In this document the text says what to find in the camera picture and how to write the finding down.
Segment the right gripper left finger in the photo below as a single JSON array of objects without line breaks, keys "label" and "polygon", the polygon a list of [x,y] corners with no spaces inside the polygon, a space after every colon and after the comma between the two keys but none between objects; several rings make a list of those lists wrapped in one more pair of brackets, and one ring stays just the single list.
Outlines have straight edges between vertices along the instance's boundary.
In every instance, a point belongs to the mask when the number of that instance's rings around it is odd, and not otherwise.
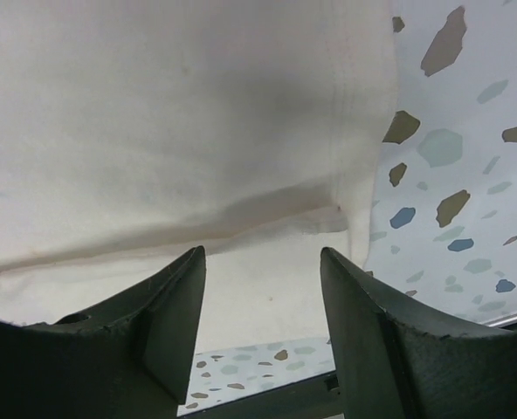
[{"label": "right gripper left finger", "polygon": [[206,260],[193,248],[57,323],[0,321],[0,418],[173,418],[188,394]]}]

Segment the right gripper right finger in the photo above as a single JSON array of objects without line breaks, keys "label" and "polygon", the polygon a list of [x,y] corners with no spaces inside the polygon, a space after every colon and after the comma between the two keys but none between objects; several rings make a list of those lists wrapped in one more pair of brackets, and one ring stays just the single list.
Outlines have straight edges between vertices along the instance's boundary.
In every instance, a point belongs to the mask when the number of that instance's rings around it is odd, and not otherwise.
[{"label": "right gripper right finger", "polygon": [[517,328],[440,312],[321,251],[347,418],[517,418]]}]

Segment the cream white t-shirt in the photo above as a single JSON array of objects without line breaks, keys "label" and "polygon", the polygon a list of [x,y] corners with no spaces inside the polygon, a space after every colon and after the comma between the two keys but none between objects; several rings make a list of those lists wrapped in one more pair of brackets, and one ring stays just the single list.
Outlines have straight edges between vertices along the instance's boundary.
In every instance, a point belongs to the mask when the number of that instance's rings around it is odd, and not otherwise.
[{"label": "cream white t-shirt", "polygon": [[0,1],[0,320],[207,252],[196,348],[327,334],[394,117],[387,1]]}]

